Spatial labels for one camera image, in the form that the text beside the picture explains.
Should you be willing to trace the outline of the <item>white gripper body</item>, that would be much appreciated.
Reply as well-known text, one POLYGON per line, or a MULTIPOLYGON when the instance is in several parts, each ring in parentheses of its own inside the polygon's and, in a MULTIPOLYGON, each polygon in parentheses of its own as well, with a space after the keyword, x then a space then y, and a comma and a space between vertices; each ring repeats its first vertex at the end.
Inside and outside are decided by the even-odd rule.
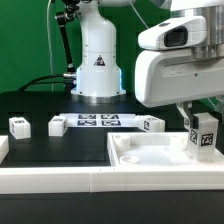
POLYGON ((207 37, 206 19, 168 19, 141 32, 135 64, 135 96, 147 107, 224 94, 224 57, 196 59, 193 48, 207 37))

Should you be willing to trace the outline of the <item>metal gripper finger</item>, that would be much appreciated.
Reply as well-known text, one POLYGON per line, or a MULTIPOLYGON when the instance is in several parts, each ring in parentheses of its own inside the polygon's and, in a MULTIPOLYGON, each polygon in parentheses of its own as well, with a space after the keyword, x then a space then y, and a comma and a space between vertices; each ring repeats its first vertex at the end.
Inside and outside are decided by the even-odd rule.
POLYGON ((214 109, 213 115, 217 118, 224 118, 224 95, 219 95, 211 102, 214 109))
POLYGON ((198 117, 195 116, 191 112, 192 102, 181 102, 176 104, 177 109, 183 117, 184 127, 187 130, 198 129, 199 128, 199 120, 198 117))

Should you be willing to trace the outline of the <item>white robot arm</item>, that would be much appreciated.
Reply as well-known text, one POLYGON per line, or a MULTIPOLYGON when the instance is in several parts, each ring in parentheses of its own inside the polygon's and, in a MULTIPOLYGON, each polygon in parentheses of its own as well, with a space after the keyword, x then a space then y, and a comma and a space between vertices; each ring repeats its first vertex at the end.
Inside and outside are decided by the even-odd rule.
MULTIPOLYGON (((82 63, 72 94, 108 102, 124 93, 116 64, 116 28, 99 14, 100 6, 125 6, 135 0, 81 0, 82 63)), ((175 104, 191 129, 199 118, 193 100, 224 95, 224 0, 150 0, 171 18, 141 32, 135 64, 135 96, 147 107, 175 104)))

